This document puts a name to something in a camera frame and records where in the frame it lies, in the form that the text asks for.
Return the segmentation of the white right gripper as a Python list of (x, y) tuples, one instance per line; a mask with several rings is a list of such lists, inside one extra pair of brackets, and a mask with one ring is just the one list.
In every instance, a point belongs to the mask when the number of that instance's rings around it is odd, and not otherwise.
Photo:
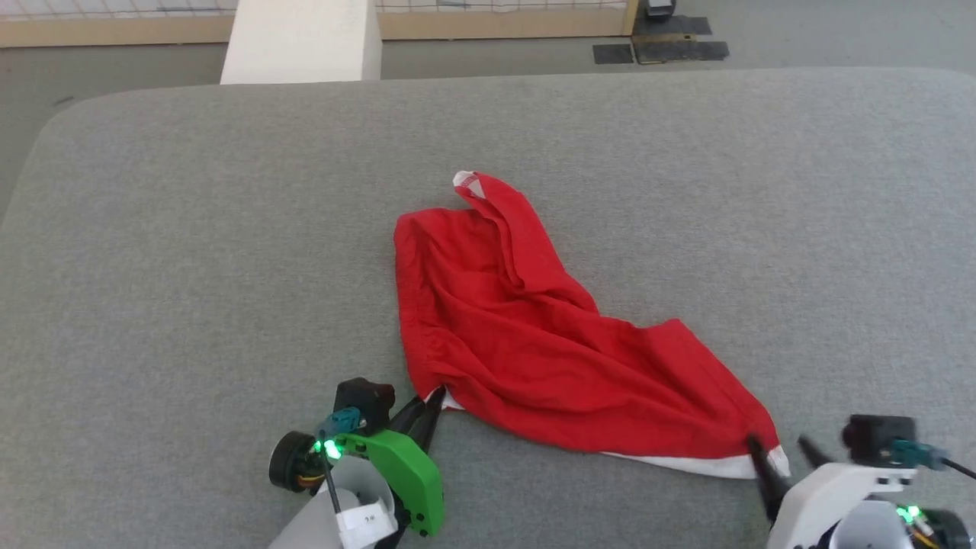
[(756, 434), (749, 434), (746, 444), (766, 518), (773, 522), (767, 548), (811, 547), (865, 498), (899, 493), (917, 476), (916, 469), (833, 463), (812, 438), (799, 435), (796, 445), (815, 471), (791, 487)]

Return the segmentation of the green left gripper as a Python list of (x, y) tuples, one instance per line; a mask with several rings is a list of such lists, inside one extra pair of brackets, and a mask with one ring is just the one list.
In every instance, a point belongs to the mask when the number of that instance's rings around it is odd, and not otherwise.
[(426, 401), (413, 397), (393, 415), (389, 429), (334, 438), (342, 458), (364, 459), (377, 470), (393, 496), (388, 508), (397, 524), (421, 536), (438, 534), (445, 520), (442, 476), (428, 452), (446, 393), (440, 386)]

